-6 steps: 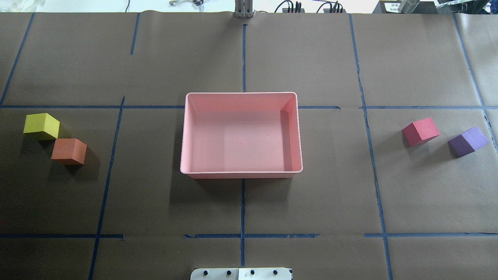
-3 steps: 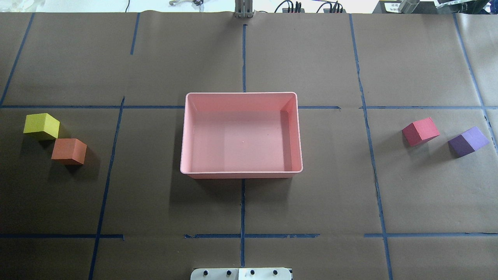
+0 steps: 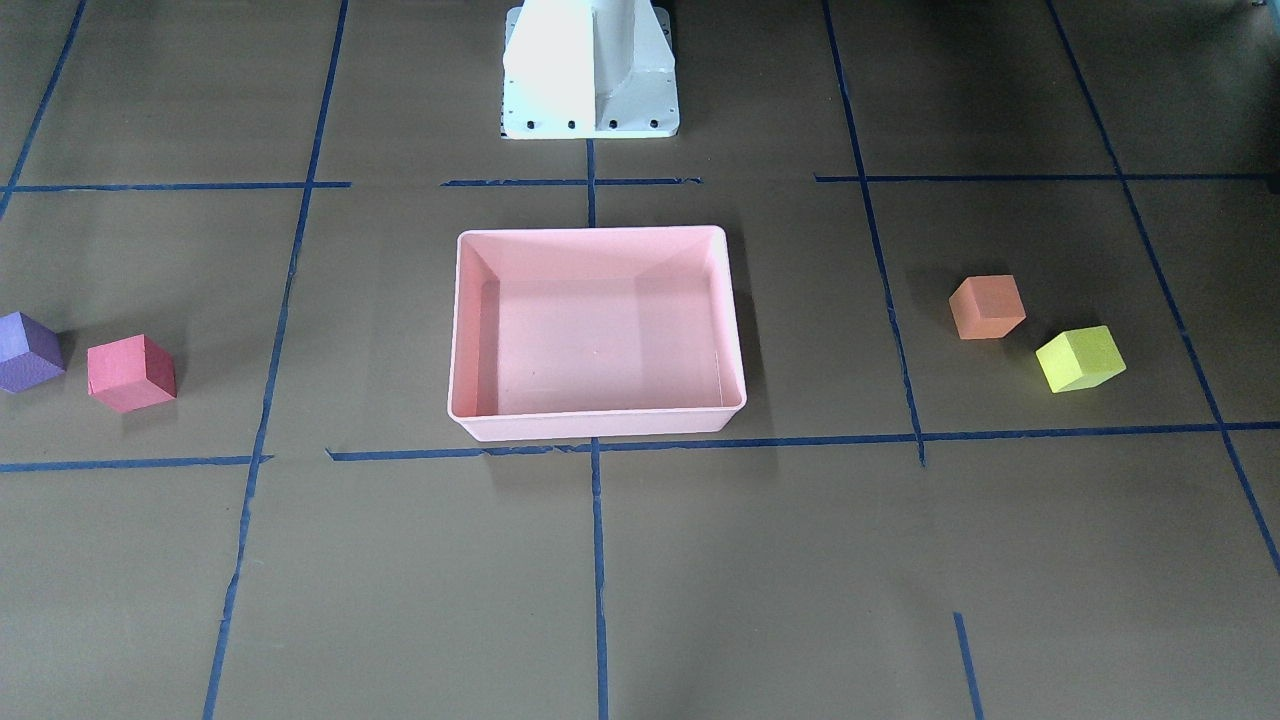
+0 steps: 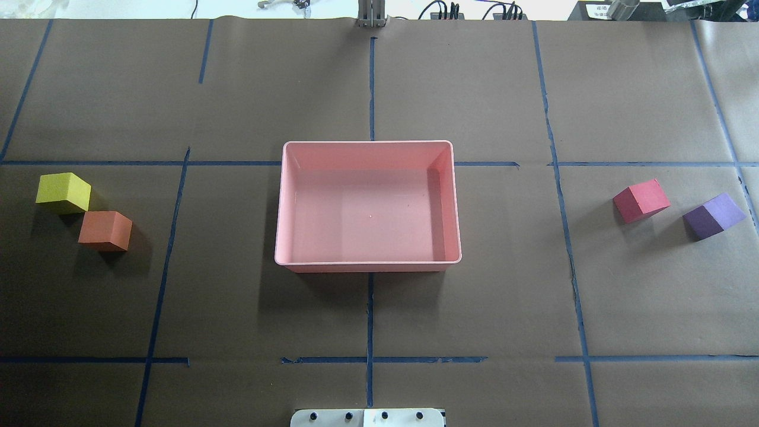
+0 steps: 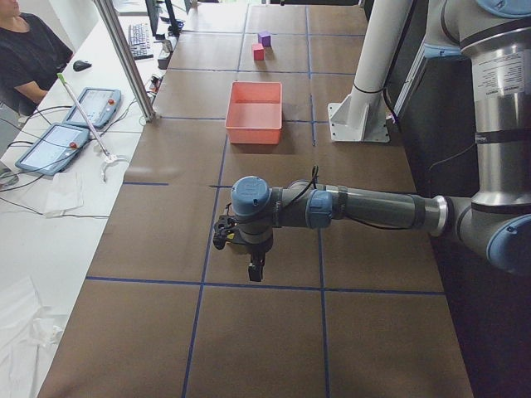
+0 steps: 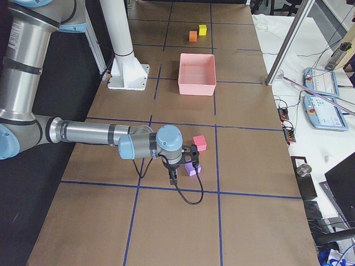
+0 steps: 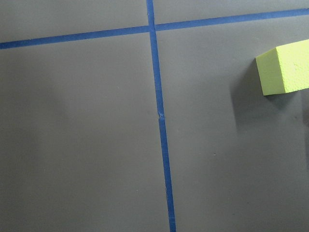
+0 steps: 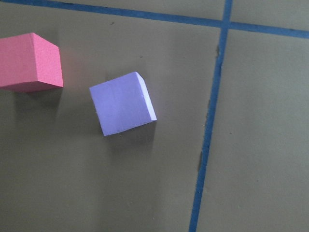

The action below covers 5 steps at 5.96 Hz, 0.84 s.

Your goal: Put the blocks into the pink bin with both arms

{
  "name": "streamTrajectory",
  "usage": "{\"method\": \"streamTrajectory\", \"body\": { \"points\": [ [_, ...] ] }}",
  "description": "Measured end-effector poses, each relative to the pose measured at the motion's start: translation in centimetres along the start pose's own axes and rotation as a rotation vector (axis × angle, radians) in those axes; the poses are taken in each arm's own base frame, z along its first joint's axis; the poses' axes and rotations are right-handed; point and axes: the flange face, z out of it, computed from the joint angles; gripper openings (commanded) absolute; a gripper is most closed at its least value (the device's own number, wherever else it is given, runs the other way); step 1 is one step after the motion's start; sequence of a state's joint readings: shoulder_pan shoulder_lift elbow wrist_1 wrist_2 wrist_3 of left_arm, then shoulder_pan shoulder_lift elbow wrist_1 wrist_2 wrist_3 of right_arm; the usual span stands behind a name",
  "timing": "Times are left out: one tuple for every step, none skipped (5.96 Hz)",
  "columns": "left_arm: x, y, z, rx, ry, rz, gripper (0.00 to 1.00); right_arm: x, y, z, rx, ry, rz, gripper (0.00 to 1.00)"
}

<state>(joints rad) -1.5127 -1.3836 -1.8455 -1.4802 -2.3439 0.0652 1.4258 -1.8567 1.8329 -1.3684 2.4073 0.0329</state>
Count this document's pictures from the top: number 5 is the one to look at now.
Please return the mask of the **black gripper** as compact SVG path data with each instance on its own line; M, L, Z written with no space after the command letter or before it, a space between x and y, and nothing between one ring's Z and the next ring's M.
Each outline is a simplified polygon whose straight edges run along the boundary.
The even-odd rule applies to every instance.
M251 282L261 282L263 280L264 262L266 261L266 253L272 248L271 241L261 242L260 244L249 245L247 247L248 253L251 257L251 262L248 266L248 276Z

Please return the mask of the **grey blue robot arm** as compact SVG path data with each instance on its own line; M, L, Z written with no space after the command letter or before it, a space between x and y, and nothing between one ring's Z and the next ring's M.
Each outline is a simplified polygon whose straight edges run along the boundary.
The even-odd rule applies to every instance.
M424 54L471 61L479 191L470 198L419 197L297 181L270 187L256 176L231 189L213 244L238 245L261 281L273 231L325 228L347 218L382 229L451 235L512 274L530 272L530 4L431 1Z

